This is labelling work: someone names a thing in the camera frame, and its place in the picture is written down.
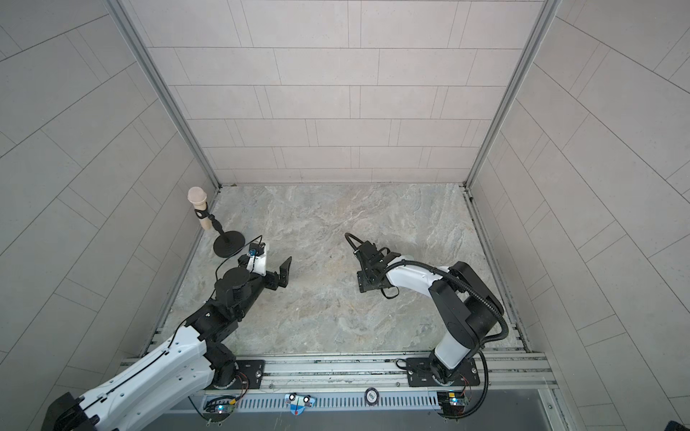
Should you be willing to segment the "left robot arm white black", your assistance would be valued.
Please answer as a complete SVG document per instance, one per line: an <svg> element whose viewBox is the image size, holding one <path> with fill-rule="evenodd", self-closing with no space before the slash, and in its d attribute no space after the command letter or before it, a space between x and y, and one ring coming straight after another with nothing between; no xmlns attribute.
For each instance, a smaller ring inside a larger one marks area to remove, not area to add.
<svg viewBox="0 0 690 431"><path fill-rule="evenodd" d="M291 263L274 272L265 269L264 258L240 258L172 337L95 389L61 395L48 406L42 429L141 430L197 391L230 386L239 371L224 341L262 291L288 285Z"/></svg>

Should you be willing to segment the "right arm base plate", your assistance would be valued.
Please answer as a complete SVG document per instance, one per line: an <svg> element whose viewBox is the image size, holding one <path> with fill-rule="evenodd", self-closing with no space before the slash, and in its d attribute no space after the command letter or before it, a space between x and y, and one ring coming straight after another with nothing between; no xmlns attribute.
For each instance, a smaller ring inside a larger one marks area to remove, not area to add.
<svg viewBox="0 0 690 431"><path fill-rule="evenodd" d="M427 357L407 357L398 359L396 366L407 373L410 387L450 387L462 388L464 386L476 387L481 385L479 367L474 359L462 362L450 379L443 383L431 370L431 361Z"/></svg>

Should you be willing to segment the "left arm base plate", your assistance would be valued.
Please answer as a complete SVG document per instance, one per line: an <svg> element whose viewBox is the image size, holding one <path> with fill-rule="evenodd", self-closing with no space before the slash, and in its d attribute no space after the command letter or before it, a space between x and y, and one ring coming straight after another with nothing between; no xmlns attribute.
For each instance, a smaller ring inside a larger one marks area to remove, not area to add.
<svg viewBox="0 0 690 431"><path fill-rule="evenodd" d="M259 389L264 374L264 360L239 360L215 371L211 386L216 390Z"/></svg>

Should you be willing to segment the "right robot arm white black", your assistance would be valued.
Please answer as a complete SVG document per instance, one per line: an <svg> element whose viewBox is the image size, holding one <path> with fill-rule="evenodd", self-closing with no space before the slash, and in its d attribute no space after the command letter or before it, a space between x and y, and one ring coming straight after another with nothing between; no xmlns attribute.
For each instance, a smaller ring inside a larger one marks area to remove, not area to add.
<svg viewBox="0 0 690 431"><path fill-rule="evenodd" d="M348 243L360 265L360 292L407 288L433 301L447 330L429 356L429 371L440 384L456 382L460 367L485 344L508 337L501 302L467 263L435 267L373 242Z"/></svg>

